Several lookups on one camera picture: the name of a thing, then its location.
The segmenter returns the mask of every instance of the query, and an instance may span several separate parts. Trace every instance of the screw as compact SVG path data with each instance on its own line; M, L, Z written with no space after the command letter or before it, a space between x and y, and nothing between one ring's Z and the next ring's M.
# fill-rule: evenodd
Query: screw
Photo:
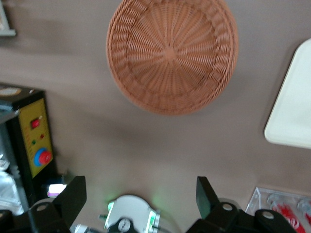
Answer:
M262 212L262 215L267 219L274 219L274 215L268 211Z
M40 206L37 207L37 211L45 210L47 207L48 207L47 204L40 205Z
M233 210L233 207L229 204L223 204L223 209L227 210L227 211L231 211L231 210Z

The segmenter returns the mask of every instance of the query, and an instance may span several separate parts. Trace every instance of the red can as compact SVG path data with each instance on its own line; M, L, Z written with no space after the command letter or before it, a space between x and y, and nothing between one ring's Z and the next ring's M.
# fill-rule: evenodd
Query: red can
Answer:
M282 214L287 219L296 232L306 233L306 230L293 212L291 206L287 204L282 197L272 194L268 198L268 203L270 204L272 210Z
M297 209L302 212L311 226L311 199L302 199L298 202Z

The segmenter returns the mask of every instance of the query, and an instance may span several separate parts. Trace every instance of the pressure gauge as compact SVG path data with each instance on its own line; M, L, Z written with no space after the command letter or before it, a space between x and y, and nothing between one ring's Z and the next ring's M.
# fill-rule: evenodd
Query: pressure gauge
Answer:
M131 227L131 221L128 220L127 218L121 219L118 229L120 232L128 232Z

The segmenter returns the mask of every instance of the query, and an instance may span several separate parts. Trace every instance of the knob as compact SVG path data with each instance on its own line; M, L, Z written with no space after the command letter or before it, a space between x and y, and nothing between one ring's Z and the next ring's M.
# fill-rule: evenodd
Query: knob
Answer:
M46 148L40 148L35 153L34 164L36 166L42 166L48 164L52 160L52 153Z

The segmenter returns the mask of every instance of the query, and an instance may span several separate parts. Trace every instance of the green light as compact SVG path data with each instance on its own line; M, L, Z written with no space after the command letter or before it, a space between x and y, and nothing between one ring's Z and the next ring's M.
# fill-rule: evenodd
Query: green light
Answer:
M113 207L113 204L114 204L114 202L111 202L111 203L108 204L108 211L111 210L111 208Z
M154 211L150 211L145 233L148 233L149 230L154 226L155 220L156 220L156 213Z
M108 204L108 211L109 211L109 213L108 213L105 225L104 225L104 229L107 227L108 220L109 220L109 217L110 217L110 214L111 214L111 210L112 210L113 204L114 204L114 202L111 202L111 203Z

